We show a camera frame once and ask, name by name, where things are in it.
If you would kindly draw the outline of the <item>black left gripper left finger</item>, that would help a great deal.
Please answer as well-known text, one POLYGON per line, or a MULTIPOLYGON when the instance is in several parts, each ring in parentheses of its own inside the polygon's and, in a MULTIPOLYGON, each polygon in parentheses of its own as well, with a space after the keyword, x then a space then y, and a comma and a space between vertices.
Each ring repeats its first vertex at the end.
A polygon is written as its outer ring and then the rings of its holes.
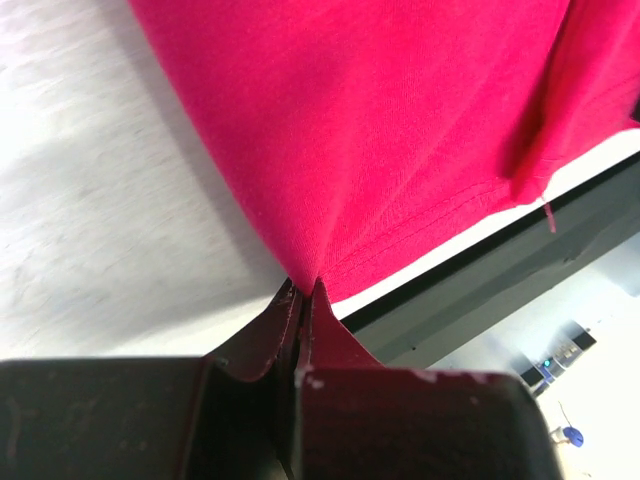
POLYGON ((1 364, 5 479, 293 479, 303 295, 200 357, 1 364))

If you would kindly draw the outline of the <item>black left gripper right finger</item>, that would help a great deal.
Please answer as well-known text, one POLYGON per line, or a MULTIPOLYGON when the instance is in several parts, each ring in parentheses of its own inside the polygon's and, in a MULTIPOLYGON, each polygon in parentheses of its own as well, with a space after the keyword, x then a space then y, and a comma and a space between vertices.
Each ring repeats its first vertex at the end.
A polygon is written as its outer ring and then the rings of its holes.
POLYGON ((557 479, 545 420, 516 378, 387 367, 316 283, 295 370, 299 479, 557 479))

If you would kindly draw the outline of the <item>pink t-shirt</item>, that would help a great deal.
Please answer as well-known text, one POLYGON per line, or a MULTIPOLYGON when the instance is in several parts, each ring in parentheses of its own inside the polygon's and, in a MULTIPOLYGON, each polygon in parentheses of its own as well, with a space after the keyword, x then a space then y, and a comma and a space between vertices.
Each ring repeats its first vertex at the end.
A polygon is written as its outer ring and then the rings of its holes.
POLYGON ((253 228, 334 301, 635 126, 635 1, 131 7, 253 228))

